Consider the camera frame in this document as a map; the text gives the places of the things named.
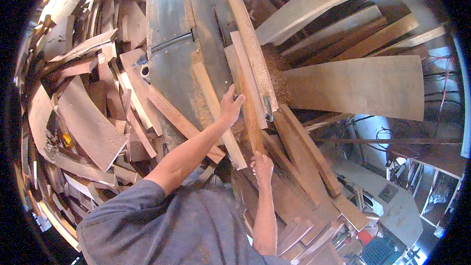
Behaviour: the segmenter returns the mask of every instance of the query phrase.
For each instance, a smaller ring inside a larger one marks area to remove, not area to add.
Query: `sleeve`
[[[126,191],[106,201],[92,211],[80,226],[90,226],[109,220],[117,214],[155,209],[165,200],[165,191],[153,181],[143,179]]]
[[[268,265],[290,265],[291,264],[289,261],[281,259],[280,257],[277,257],[277,256],[262,255],[262,257],[263,257],[263,260]]]

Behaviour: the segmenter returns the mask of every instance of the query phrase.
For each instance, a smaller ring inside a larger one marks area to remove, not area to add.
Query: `left hand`
[[[233,97],[235,94],[236,87],[233,84],[229,87],[229,90],[221,100],[221,115],[219,116],[219,121],[228,127],[231,127],[237,121],[240,108],[245,101],[245,95],[243,94],[239,95],[234,101]]]

